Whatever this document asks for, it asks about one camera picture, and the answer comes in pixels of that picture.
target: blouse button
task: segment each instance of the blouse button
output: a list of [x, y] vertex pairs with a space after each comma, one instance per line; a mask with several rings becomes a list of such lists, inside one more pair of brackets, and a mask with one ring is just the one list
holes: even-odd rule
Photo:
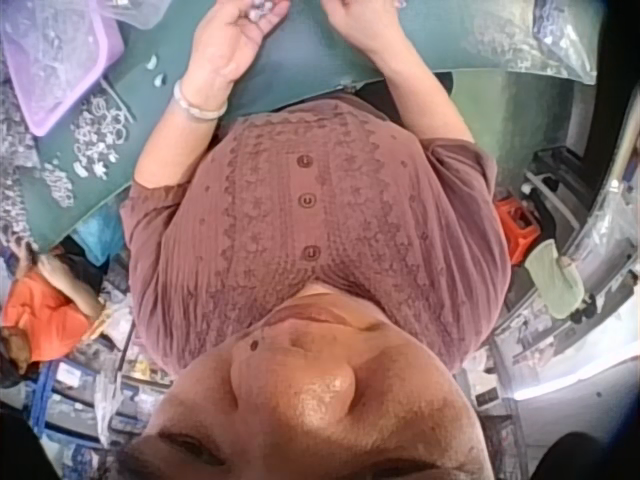
[[316, 196], [313, 193], [304, 193], [298, 198], [298, 204], [302, 208], [313, 208], [316, 205]]
[[311, 155], [300, 155], [297, 162], [300, 168], [311, 168], [313, 165], [313, 157]]
[[309, 262], [315, 262], [320, 258], [320, 247], [317, 245], [308, 245], [302, 250], [302, 258]]

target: orange container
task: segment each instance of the orange container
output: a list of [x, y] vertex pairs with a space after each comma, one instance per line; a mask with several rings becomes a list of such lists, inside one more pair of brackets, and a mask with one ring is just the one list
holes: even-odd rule
[[519, 265], [540, 236], [540, 228], [531, 212], [513, 195], [496, 201], [494, 205], [507, 239], [511, 265]]

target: lips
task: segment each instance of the lips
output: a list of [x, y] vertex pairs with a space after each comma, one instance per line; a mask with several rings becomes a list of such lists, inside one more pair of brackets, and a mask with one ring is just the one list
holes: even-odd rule
[[271, 313], [260, 325], [261, 327], [271, 327], [287, 320], [305, 320], [316, 323], [330, 323], [354, 328], [353, 325], [342, 315], [331, 309], [318, 305], [289, 305]]

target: silver bracelet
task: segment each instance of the silver bracelet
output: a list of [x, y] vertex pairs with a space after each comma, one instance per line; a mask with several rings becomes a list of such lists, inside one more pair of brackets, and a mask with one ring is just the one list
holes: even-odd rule
[[222, 108], [216, 111], [201, 110], [198, 107], [191, 105], [182, 95], [181, 80], [178, 80], [173, 87], [173, 98], [178, 103], [178, 105], [186, 110], [189, 115], [197, 118], [198, 120], [206, 120], [209, 122], [222, 117], [226, 113], [227, 107], [229, 106], [226, 100]]

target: orange shirt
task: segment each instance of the orange shirt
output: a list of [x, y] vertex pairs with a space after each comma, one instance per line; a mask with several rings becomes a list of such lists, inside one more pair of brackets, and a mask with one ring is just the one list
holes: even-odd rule
[[35, 269], [11, 287], [2, 324], [27, 332], [34, 362], [65, 356], [89, 330], [89, 321], [78, 307]]

